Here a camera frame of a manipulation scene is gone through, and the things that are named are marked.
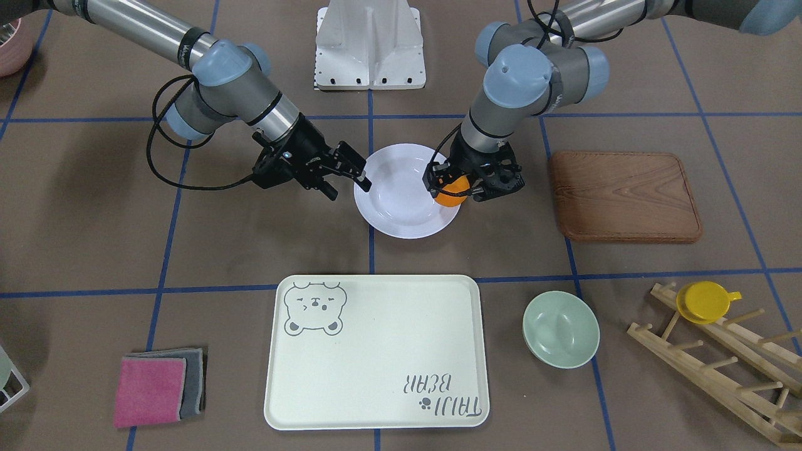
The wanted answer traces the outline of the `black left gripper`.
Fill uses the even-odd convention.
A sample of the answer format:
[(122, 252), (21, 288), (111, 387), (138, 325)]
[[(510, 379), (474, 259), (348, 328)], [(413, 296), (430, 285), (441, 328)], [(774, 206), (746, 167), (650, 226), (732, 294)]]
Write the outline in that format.
[(492, 148), (495, 151), (479, 152), (467, 144), (461, 132), (457, 132), (450, 143), (447, 161), (429, 162), (425, 166), (423, 182), (426, 191), (430, 196), (443, 194), (445, 187), (461, 176), (467, 176), (469, 182), (454, 182), (452, 191), (463, 200), (472, 198), (476, 202), (486, 202), (523, 189), (522, 168), (512, 146), (505, 143)]

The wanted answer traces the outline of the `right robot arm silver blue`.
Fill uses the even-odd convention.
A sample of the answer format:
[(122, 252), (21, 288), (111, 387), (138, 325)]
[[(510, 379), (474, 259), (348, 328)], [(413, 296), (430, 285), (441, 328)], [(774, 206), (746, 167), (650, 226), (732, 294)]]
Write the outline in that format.
[(152, 143), (156, 134), (164, 133), (163, 121), (183, 140), (201, 147), (218, 128), (241, 120), (253, 129), (261, 152), (250, 174), (225, 189), (249, 182), (269, 189), (295, 180), (335, 200), (338, 192), (326, 181), (330, 175), (350, 178), (364, 192), (372, 188), (366, 160), (344, 141), (327, 145), (269, 79), (269, 58), (258, 46), (216, 38), (144, 1), (3, 1), (2, 21), (14, 22), (39, 9), (102, 26), (188, 71), (164, 108), (152, 108), (146, 159), (153, 174)]

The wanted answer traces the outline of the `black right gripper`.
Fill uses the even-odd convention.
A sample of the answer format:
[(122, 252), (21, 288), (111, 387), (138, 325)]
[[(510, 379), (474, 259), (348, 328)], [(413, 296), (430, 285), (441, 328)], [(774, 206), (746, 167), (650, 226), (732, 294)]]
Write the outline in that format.
[[(316, 189), (332, 202), (337, 200), (337, 189), (325, 180), (331, 172), (323, 168), (329, 162), (331, 148), (303, 114), (278, 141), (269, 142), (261, 132), (253, 132), (252, 139), (263, 147), (252, 169), (255, 185), (269, 189), (295, 180), (304, 189)], [(333, 159), (341, 176), (352, 179), (362, 191), (372, 188), (365, 169), (367, 161), (346, 141), (340, 141), (333, 149)]]

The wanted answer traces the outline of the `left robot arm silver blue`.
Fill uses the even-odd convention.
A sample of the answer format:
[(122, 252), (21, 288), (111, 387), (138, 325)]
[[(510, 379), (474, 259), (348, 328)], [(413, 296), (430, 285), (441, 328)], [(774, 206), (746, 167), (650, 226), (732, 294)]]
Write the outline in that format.
[(776, 33), (800, 15), (799, 1), (570, 1), (518, 23), (495, 22), (476, 40), (485, 66), (481, 87), (461, 124), (446, 136), (449, 156), (423, 173), (437, 203), (486, 202), (524, 187), (509, 138), (527, 117), (588, 101), (609, 83), (610, 65), (595, 44), (628, 26), (665, 16)]

